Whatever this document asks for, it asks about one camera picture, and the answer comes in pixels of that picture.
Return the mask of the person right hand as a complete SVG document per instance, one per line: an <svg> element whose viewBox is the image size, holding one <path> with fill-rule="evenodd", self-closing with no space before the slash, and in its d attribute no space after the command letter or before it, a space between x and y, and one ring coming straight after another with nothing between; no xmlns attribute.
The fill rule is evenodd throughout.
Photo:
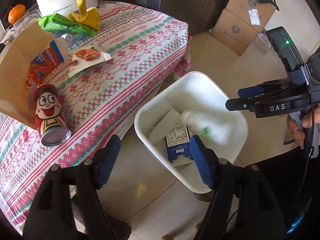
<svg viewBox="0 0 320 240"><path fill-rule="evenodd" d="M314 109L314 117L315 117L314 118L315 124L319 125L319 121L320 121L319 105ZM302 126L304 128L310 128L311 125L312 125L312 113L309 112L302 119ZM302 146L304 138L305 138L305 134L302 130L298 129L297 123L295 122L295 120L291 119L290 116L287 116L287 126L288 126L289 130L291 131L291 134L293 136L293 139L294 139L296 145Z"/></svg>

